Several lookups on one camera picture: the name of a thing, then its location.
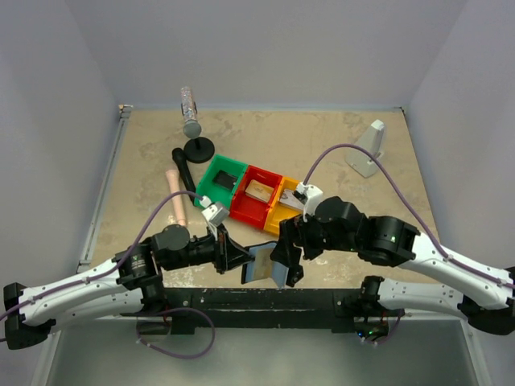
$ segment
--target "gray floor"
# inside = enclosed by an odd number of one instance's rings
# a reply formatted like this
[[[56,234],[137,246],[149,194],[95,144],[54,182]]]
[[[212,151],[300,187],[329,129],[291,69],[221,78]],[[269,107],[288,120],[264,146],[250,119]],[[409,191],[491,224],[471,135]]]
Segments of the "gray floor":
[[[63,332],[48,385],[476,385],[459,322],[402,320],[379,347],[315,330],[219,329],[203,358],[172,359],[136,344],[135,321],[101,320]],[[167,336],[173,351],[201,350],[210,332]]]

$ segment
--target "black microphone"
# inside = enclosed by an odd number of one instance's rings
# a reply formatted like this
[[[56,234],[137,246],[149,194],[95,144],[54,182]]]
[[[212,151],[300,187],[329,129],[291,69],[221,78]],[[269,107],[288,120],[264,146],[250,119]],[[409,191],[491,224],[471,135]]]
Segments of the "black microphone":
[[[186,163],[186,154],[180,147],[176,147],[171,151],[171,159],[177,164],[179,169],[180,178],[183,180],[184,186],[187,191],[196,192],[195,183],[193,182],[192,174]],[[195,203],[195,197],[190,196],[192,203]]]

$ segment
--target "table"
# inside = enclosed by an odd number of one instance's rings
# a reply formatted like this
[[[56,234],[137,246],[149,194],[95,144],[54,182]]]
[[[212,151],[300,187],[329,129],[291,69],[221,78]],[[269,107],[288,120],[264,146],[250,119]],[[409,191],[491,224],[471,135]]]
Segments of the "table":
[[[303,179],[316,158],[336,143],[354,143],[376,119],[386,124],[383,164],[408,201],[435,231],[426,191],[401,110],[394,111],[204,111],[199,112],[203,135],[210,138],[216,152],[294,179]],[[126,127],[117,165],[112,174],[105,210],[101,218],[92,266],[125,250],[157,206],[169,194],[165,171],[171,166],[171,150],[182,147],[186,137],[179,110],[135,110]],[[367,216],[390,215],[415,224],[388,181],[377,172],[362,178],[344,160],[345,150],[329,154],[313,174],[310,183],[325,197],[338,195],[353,202]],[[208,162],[190,164],[198,183]],[[205,234],[205,222],[198,207],[183,198],[192,235]],[[167,204],[149,227],[147,235],[161,232],[175,217]],[[274,240],[272,236],[246,224],[228,219],[229,235],[242,245]],[[356,254],[326,252],[314,261],[303,261],[304,279],[299,288],[359,287],[364,276],[380,275],[399,281],[431,282],[427,277],[405,271],[376,267]],[[212,265],[165,272],[165,286],[239,287],[241,271],[224,275]],[[246,286],[274,287],[271,280]]]

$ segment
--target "white stand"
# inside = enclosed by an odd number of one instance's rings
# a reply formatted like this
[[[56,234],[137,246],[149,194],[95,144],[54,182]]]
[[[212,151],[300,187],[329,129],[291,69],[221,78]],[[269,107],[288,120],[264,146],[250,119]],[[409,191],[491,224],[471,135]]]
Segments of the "white stand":
[[[378,160],[381,160],[385,154],[382,149],[385,131],[385,124],[376,119],[370,127],[367,128],[360,139],[357,140],[355,145],[368,150],[370,153],[374,154]],[[365,178],[370,177],[378,170],[377,165],[372,159],[356,149],[347,149],[345,162]]]

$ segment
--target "wooden tabletop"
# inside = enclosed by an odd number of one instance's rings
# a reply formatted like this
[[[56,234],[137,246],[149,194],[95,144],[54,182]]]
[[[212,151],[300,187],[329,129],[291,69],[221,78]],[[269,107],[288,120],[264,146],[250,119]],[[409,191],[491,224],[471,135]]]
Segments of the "wooden tabletop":
[[[354,143],[369,125],[380,119],[386,124],[383,164],[408,201],[435,231],[417,159],[406,121],[398,111],[200,111],[203,134],[216,153],[294,179],[303,179],[311,164],[329,146]],[[171,166],[171,150],[182,147],[186,137],[179,110],[135,110],[130,116],[93,253],[93,266],[125,250],[157,204],[170,193],[165,171]],[[345,163],[345,150],[329,154],[313,174],[310,183],[325,197],[338,195],[353,202],[367,216],[396,216],[418,226],[402,205],[388,181],[377,172],[362,178]],[[208,162],[190,164],[196,183]],[[183,198],[188,229],[205,235],[205,222],[198,207]],[[172,204],[157,215],[147,235],[161,232],[175,217]],[[239,244],[258,244],[275,237],[228,219],[229,235]],[[345,288],[360,286],[364,276],[380,275],[402,281],[430,279],[402,269],[372,266],[353,253],[327,252],[314,261],[302,262],[304,279],[299,288]],[[239,287],[240,269],[219,275],[212,265],[178,269],[163,274],[166,286]],[[247,286],[273,287],[271,280]]]

